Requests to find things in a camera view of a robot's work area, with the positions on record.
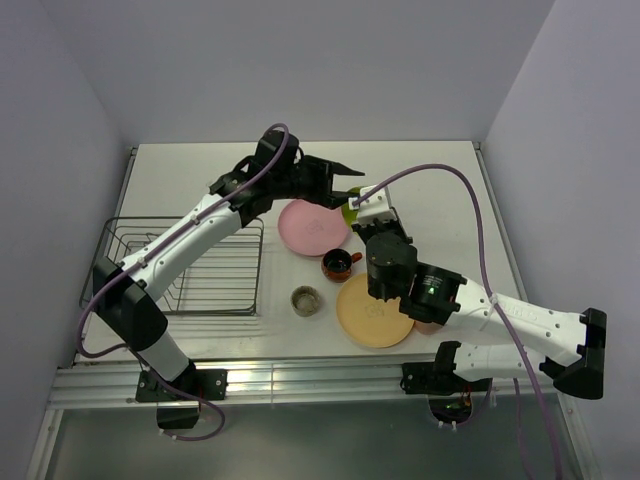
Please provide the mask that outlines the pink cup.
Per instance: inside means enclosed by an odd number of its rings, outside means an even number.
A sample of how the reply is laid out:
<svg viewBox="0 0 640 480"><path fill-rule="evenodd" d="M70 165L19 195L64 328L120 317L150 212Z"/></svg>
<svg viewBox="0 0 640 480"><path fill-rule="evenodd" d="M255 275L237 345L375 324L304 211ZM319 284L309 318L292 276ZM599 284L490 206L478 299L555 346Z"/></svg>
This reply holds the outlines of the pink cup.
<svg viewBox="0 0 640 480"><path fill-rule="evenodd" d="M432 335L438 332L442 328L442 326L433 322L425 323L425 322L415 321L414 328L417 332L419 332L422 335Z"/></svg>

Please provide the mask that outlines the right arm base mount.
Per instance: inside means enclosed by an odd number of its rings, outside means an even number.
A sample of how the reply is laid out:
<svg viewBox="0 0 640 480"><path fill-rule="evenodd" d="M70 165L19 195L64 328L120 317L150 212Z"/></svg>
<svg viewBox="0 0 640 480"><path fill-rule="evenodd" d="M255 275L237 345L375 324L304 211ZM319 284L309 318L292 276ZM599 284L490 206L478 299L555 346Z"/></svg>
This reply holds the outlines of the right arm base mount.
<svg viewBox="0 0 640 480"><path fill-rule="evenodd" d="M490 404L492 379L468 381L453 372L437 373L434 362L407 362L401 369L401 390L427 398L429 415L438 429L456 432Z"/></svg>

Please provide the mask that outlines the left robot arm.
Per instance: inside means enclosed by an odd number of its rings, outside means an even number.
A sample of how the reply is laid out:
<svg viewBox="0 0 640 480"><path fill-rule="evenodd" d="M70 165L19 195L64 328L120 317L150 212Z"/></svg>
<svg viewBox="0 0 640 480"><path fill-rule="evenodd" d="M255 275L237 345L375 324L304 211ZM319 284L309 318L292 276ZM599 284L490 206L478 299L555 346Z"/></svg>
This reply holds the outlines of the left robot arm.
<svg viewBox="0 0 640 480"><path fill-rule="evenodd" d="M277 200L300 199L334 210L347 193L336 175L355 170L302 152L283 124L270 127L253 154L221 175L183 218L138 252L118 262L98 260L87 306L121 339L122 347L154 372L172 399L200 393L194 362L168 331L157 304L168 287L214 245L268 212Z"/></svg>

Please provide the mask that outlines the yellow plate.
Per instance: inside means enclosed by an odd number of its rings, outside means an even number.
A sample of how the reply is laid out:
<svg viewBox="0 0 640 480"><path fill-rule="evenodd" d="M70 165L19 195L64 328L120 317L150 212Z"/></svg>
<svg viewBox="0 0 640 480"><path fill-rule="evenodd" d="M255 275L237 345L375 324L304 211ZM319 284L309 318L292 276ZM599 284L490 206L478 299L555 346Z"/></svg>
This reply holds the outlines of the yellow plate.
<svg viewBox="0 0 640 480"><path fill-rule="evenodd" d="M336 316L345 334L369 348L389 348L402 342L414 321L399 311L399 300L383 301L368 294L367 276L347 280L336 299Z"/></svg>

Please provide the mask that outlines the orange mug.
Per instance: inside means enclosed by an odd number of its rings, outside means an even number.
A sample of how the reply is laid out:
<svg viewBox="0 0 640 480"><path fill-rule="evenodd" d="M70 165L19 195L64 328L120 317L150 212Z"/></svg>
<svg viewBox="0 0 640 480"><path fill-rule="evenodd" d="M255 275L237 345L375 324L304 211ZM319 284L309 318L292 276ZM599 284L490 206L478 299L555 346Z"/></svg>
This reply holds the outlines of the orange mug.
<svg viewBox="0 0 640 480"><path fill-rule="evenodd" d="M321 268L324 276L333 282L342 283L349 279L353 265L363 258L361 252L349 253L344 249L332 249L322 258Z"/></svg>

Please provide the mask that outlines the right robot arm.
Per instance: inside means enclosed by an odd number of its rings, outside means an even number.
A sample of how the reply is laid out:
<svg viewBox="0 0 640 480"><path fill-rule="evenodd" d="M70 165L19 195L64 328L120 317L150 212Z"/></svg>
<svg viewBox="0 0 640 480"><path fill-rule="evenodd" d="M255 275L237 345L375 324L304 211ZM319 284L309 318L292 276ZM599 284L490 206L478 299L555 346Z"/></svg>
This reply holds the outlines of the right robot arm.
<svg viewBox="0 0 640 480"><path fill-rule="evenodd" d="M501 344L442 342L435 358L402 366L407 394L486 391L497 378L548 378L570 396L604 395L607 316L598 309L567 313L489 293L463 275L418 259L394 208L358 210L353 224L366 247L370 296L395 300L400 313L425 325L480 332Z"/></svg>

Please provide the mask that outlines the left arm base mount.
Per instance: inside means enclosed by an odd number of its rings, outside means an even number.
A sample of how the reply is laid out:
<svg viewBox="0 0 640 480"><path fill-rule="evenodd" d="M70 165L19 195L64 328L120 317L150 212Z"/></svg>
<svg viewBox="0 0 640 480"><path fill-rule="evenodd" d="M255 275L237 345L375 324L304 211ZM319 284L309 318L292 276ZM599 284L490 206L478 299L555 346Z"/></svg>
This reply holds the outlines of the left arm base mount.
<svg viewBox="0 0 640 480"><path fill-rule="evenodd" d="M174 382L162 379L154 370L143 370L134 401L156 405L156 424L161 435L181 442L209 440L220 434L226 423L226 415L216 402L226 397L227 379L226 369L195 368ZM218 426L202 435L184 434L196 426L206 409L218 415Z"/></svg>

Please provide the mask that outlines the small speckled grey cup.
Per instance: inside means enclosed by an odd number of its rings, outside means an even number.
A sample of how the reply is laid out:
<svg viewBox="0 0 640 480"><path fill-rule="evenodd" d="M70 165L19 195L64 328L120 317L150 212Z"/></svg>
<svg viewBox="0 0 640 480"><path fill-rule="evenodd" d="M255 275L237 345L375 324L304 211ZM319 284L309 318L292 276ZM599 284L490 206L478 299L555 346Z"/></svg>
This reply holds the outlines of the small speckled grey cup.
<svg viewBox="0 0 640 480"><path fill-rule="evenodd" d="M290 304L298 316L310 317L320 309L321 298L315 288L311 286L300 286L291 293Z"/></svg>

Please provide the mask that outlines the green bowl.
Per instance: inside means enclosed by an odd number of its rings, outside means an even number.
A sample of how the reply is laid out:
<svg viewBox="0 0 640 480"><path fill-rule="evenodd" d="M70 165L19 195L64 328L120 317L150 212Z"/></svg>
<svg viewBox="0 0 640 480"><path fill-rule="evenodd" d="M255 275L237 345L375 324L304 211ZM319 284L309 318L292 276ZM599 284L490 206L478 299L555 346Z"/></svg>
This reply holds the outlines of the green bowl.
<svg viewBox="0 0 640 480"><path fill-rule="evenodd" d="M358 197L360 195L361 189L362 189L362 186L351 187L348 190L348 193L351 196ZM351 210L348 203L345 203L341 206L341 214L342 214L343 220L345 221L348 227L351 227L351 225L357 218L357 212L355 210Z"/></svg>

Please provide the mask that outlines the pink plate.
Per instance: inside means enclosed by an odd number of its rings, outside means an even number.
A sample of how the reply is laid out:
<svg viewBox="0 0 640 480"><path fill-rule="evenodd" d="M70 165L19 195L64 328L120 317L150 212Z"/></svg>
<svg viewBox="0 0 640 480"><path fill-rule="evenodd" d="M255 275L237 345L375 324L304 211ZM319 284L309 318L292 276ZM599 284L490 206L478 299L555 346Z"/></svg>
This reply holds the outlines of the pink plate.
<svg viewBox="0 0 640 480"><path fill-rule="evenodd" d="M350 230L339 209L331 210L304 200L293 200L281 211L278 233L284 245L302 256L323 256L339 248Z"/></svg>

